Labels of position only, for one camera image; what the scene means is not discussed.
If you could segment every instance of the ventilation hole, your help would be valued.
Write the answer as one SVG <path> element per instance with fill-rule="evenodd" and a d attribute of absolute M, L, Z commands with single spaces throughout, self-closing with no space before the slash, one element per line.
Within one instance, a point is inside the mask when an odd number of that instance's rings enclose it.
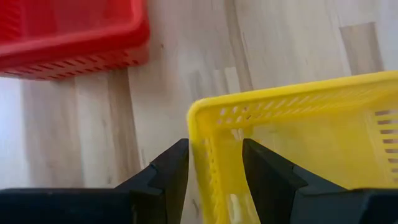
<path fill-rule="evenodd" d="M 33 70 L 33 71 L 36 71 L 36 72 L 42 72 L 42 70 L 37 69 L 37 68 L 32 68 L 32 67 L 26 67 L 26 68 L 28 68 L 30 70 Z"/>
<path fill-rule="evenodd" d="M 296 110 L 294 110 L 294 111 L 292 112 L 292 114 L 295 114 L 295 113 L 299 112 L 301 109 L 302 109 L 302 108 L 297 108 Z"/>
<path fill-rule="evenodd" d="M 226 113 L 226 109 L 225 108 L 221 109 L 220 115 L 225 115 L 225 113 Z"/>
<path fill-rule="evenodd" d="M 390 163 L 398 163 L 398 159 L 396 159 L 396 158 L 388 158 L 388 161 Z"/>
<path fill-rule="evenodd" d="M 271 117 L 271 115 L 272 115 L 272 112 L 270 111 L 270 112 L 268 112 L 268 113 L 266 114 L 266 118 Z"/>
<path fill-rule="evenodd" d="M 310 109 L 310 111 L 318 111 L 319 110 L 319 106 L 314 106 L 313 108 Z"/>
<path fill-rule="evenodd" d="M 312 106 L 308 106 L 302 112 L 306 112 L 306 111 L 310 110 L 311 108 L 312 108 Z"/>
<path fill-rule="evenodd" d="M 48 67 L 48 66 L 45 66 L 45 65 L 38 65 L 38 67 L 45 68 L 45 69 L 48 69 L 48 70 L 54 70 L 54 68 L 51 68 L 51 67 Z"/>
<path fill-rule="evenodd" d="M 26 73 L 26 74 L 32 74 L 32 72 L 29 72 L 27 70 L 22 70 L 22 69 L 17 69 L 17 72 L 21 72 L 21 73 Z"/>
<path fill-rule="evenodd" d="M 321 96 L 320 95 L 315 95 L 310 102 L 314 102 L 315 100 L 319 99 Z"/>
<path fill-rule="evenodd" d="M 398 113 L 398 110 L 384 110 L 384 111 L 377 111 L 374 113 L 376 116 L 387 115 L 387 114 L 394 114 Z"/>
<path fill-rule="evenodd" d="M 242 221 L 241 206 L 239 204 L 238 196 L 236 196 L 235 194 L 229 195 L 228 211 L 229 221 L 232 224 L 240 223 Z"/>
<path fill-rule="evenodd" d="M 386 153 L 398 153 L 398 149 L 386 149 Z"/>
<path fill-rule="evenodd" d="M 80 63 L 80 64 L 82 64 L 82 65 L 85 65 L 85 64 L 86 64 L 86 62 L 84 62 L 84 61 L 82 61 L 82 60 L 79 60 L 79 59 L 75 59 L 75 61 L 78 62 L 78 63 Z"/>
<path fill-rule="evenodd" d="M 235 140 L 239 140 L 239 134 L 237 129 L 231 129 L 231 134 L 234 136 Z"/>
<path fill-rule="evenodd" d="M 98 62 L 97 60 L 95 60 L 95 59 L 93 59 L 91 57 L 85 57 L 85 59 L 87 59 L 87 60 L 89 60 L 91 62 L 94 62 L 94 63 Z"/>
<path fill-rule="evenodd" d="M 240 139 L 240 140 L 243 140 L 244 133 L 243 133 L 243 129 L 242 129 L 242 128 L 239 128 L 239 129 L 238 129 L 238 135 L 239 135 L 239 139 Z"/>
<path fill-rule="evenodd" d="M 289 109 L 284 114 L 289 114 L 291 111 L 292 111 L 292 109 Z"/>
<path fill-rule="evenodd" d="M 279 102 L 279 103 L 276 105 L 275 109 L 280 108 L 285 102 L 286 102 L 286 99 L 283 99 L 281 102 Z"/>
<path fill-rule="evenodd" d="M 68 61 L 63 61 L 62 63 L 65 63 L 65 64 L 70 65 L 70 66 L 75 66 L 74 64 L 72 64 L 71 62 L 68 62 Z"/>
<path fill-rule="evenodd" d="M 261 106 L 262 106 L 262 103 L 259 103 L 259 104 L 257 105 L 257 107 L 256 107 L 256 110 L 259 110 L 259 109 L 261 108 Z"/>
<path fill-rule="evenodd" d="M 323 105 L 323 106 L 319 107 L 319 110 L 322 110 L 322 109 L 325 109 L 325 108 L 329 108 L 329 107 L 330 107 L 330 105 Z"/>
<path fill-rule="evenodd" d="M 273 104 L 274 104 L 274 101 L 269 102 L 267 104 L 267 106 L 264 108 L 264 110 L 268 110 Z"/>
<path fill-rule="evenodd" d="M 203 140 L 201 141 L 201 143 L 202 143 L 203 145 L 207 145 L 207 144 L 209 143 L 209 139 L 203 139 Z"/>
<path fill-rule="evenodd" d="M 398 143 L 398 139 L 383 139 L 384 144 L 396 144 Z"/>
<path fill-rule="evenodd" d="M 65 68 L 64 66 L 59 65 L 59 64 L 57 64 L 57 63 L 50 63 L 50 64 L 53 65 L 53 66 L 56 66 L 56 67 L 58 67 L 58 68 Z"/>
<path fill-rule="evenodd" d="M 380 134 L 398 134 L 398 130 L 380 130 Z"/>
<path fill-rule="evenodd" d="M 378 121 L 377 124 L 398 124 L 398 120 L 384 120 L 384 121 Z"/>
<path fill-rule="evenodd" d="M 331 98 L 333 95 L 334 95 L 334 93 L 325 94 L 325 95 L 323 95 L 322 100 L 327 100 L 327 99 Z"/>
<path fill-rule="evenodd" d="M 292 104 L 294 104 L 297 100 L 299 100 L 299 98 L 298 98 L 298 97 L 295 97 L 293 100 L 291 100 L 291 101 L 287 104 L 287 106 L 292 106 Z"/>
<path fill-rule="evenodd" d="M 306 102 L 309 98 L 310 96 L 306 96 L 304 99 L 300 100 L 299 104 Z"/>
<path fill-rule="evenodd" d="M 17 76 L 21 76 L 21 74 L 16 73 L 16 72 L 4 72 L 6 74 L 10 74 L 10 75 L 17 75 Z"/>

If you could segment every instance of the basket rim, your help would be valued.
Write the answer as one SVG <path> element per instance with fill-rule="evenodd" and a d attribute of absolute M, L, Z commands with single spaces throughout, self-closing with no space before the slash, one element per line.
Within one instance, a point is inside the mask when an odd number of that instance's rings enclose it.
<path fill-rule="evenodd" d="M 341 88 L 344 86 L 357 86 L 369 83 L 398 80 L 398 70 L 385 72 L 369 73 L 364 75 L 355 75 L 350 77 L 334 78 L 308 83 L 299 83 L 293 85 L 279 86 L 262 90 L 247 91 L 244 93 L 234 93 L 230 95 L 214 96 L 204 98 L 194 102 L 187 113 L 188 132 L 191 140 L 197 138 L 197 119 L 196 115 L 207 108 L 213 106 L 223 106 L 244 103 L 261 98 L 272 98 L 275 96 L 287 96 L 297 93 L 308 93 L 318 90 L 329 90 L 332 88 Z"/>

